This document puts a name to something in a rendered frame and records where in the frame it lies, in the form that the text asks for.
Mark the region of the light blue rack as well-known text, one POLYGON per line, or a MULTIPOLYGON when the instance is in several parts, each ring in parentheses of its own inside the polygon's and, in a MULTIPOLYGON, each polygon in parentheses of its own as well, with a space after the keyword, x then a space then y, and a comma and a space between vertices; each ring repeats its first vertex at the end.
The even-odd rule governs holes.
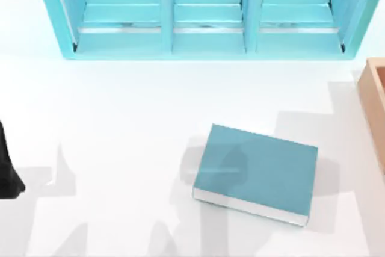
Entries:
POLYGON ((379 0, 43 0, 73 60, 350 60, 379 0))

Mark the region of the teal blue book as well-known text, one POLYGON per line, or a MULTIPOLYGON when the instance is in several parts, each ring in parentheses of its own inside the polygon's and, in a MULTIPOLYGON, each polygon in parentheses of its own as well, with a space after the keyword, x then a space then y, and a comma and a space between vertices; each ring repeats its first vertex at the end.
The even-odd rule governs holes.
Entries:
POLYGON ((303 227, 310 217, 317 160, 315 146, 213 124, 192 196, 303 227))

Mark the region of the salmon-coloured box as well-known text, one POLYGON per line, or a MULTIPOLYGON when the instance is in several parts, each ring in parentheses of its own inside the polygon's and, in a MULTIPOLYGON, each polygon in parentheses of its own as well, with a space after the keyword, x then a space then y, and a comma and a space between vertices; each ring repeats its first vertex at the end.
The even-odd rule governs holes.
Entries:
POLYGON ((367 58, 357 85, 378 163, 385 175, 385 57, 367 58))

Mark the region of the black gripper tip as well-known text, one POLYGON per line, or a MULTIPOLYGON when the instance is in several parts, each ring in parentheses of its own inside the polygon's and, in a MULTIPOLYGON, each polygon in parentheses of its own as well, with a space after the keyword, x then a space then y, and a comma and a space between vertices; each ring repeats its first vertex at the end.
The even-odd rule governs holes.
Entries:
POLYGON ((23 180, 11 162, 4 127, 0 121, 0 199, 16 199, 25 189, 23 180))

